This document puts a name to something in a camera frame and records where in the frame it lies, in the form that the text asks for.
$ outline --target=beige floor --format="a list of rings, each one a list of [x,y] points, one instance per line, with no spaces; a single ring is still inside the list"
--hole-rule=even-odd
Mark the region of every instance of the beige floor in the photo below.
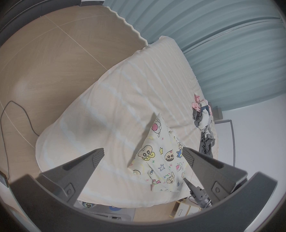
[[[73,6],[42,16],[0,47],[0,116],[13,100],[41,134],[99,77],[143,48],[145,41],[108,8]],[[37,136],[25,113],[10,103],[2,116],[10,179],[36,177]],[[0,128],[0,169],[8,165]],[[168,219],[174,203],[140,208],[137,221]]]

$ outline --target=bed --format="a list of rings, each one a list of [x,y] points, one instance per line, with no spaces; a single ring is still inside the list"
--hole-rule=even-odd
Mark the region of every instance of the bed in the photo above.
[[[189,196],[152,192],[128,169],[157,114],[184,146],[198,150],[201,132],[194,125],[194,93],[204,97],[199,83],[176,42],[165,36],[108,70],[46,128],[36,143],[41,171],[64,164],[97,148],[105,156],[79,200],[120,208],[151,207]],[[218,156],[218,137],[211,124]],[[201,185],[189,168],[185,177]]]

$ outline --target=striped bedsheet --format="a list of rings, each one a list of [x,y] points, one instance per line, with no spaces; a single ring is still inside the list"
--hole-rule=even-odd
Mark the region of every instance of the striped bedsheet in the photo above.
[[[104,148],[105,156],[79,200],[136,208],[189,196],[186,185],[180,192],[152,192],[127,167],[159,112],[186,147],[199,149],[200,131],[191,107],[194,93],[203,97],[182,51],[173,39],[161,36],[108,70],[45,129],[36,144],[38,165],[46,171]],[[213,156],[217,158],[214,122],[211,126],[216,138]],[[200,185],[191,169],[185,176]]]

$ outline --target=teal curtain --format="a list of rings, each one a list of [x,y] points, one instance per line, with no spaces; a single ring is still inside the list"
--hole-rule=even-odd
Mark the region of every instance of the teal curtain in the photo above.
[[[286,93],[286,30],[271,0],[106,0],[149,44],[173,38],[213,106]]]

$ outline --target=yellow curl print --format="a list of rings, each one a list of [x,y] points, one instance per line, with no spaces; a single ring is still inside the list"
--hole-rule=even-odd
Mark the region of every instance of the yellow curl print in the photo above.
[[[150,158],[154,158],[155,157],[155,153],[151,152],[148,156],[146,156],[145,158],[143,158],[143,160],[150,160]]]

